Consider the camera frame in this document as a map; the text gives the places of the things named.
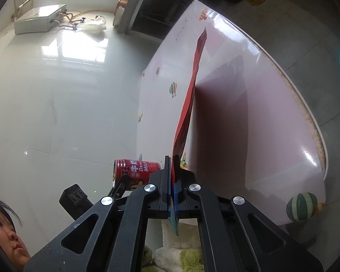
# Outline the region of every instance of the white box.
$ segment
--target white box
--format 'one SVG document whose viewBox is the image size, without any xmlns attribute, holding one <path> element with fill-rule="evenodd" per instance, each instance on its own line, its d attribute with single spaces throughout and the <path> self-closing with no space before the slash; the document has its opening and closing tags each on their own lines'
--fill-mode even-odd
<svg viewBox="0 0 340 272">
<path fill-rule="evenodd" d="M 49 5 L 33 8 L 14 22 L 15 34 L 27 32 L 47 32 L 55 23 L 50 23 L 52 19 L 60 20 L 59 13 L 65 12 L 67 5 Z"/>
</svg>

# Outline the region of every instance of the green striped balloon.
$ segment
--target green striped balloon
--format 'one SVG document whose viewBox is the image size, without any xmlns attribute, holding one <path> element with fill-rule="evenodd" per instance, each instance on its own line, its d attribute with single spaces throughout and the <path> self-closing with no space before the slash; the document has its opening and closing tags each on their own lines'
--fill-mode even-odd
<svg viewBox="0 0 340 272">
<path fill-rule="evenodd" d="M 292 221 L 302 221 L 312 217 L 317 208 L 317 198 L 314 194 L 299 193 L 290 199 L 286 206 L 287 216 Z"/>
</svg>

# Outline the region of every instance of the green plush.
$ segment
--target green plush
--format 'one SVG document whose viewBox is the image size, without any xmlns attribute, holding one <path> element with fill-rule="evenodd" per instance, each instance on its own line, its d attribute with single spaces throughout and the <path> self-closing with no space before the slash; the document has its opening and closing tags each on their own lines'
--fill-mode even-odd
<svg viewBox="0 0 340 272">
<path fill-rule="evenodd" d="M 143 267 L 141 272 L 157 272 L 156 266 Z"/>
<path fill-rule="evenodd" d="M 183 272 L 204 272 L 200 251 L 196 248 L 181 250 L 180 266 Z"/>
<path fill-rule="evenodd" d="M 146 245 L 143 249 L 143 256 L 142 256 L 142 267 L 149 266 L 152 261 L 152 250 Z"/>
</svg>

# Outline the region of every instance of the can lid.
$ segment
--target can lid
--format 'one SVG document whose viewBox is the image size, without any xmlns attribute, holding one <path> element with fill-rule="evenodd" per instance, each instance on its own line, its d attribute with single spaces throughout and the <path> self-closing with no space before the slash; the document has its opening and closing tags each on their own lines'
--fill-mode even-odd
<svg viewBox="0 0 340 272">
<path fill-rule="evenodd" d="M 116 175 L 117 175 L 117 160 L 114 160 L 114 165 L 113 165 L 113 177 L 112 180 L 116 180 Z"/>
</svg>

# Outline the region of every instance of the child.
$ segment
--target child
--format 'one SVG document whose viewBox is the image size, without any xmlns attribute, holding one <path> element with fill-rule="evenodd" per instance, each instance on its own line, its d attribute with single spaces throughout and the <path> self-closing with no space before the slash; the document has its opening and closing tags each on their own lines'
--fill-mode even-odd
<svg viewBox="0 0 340 272">
<path fill-rule="evenodd" d="M 0 201 L 0 246 L 13 265 L 23 272 L 30 255 L 24 242 L 16 234 L 13 220 L 6 210 L 10 211 L 21 225 L 18 215 L 7 204 Z"/>
</svg>

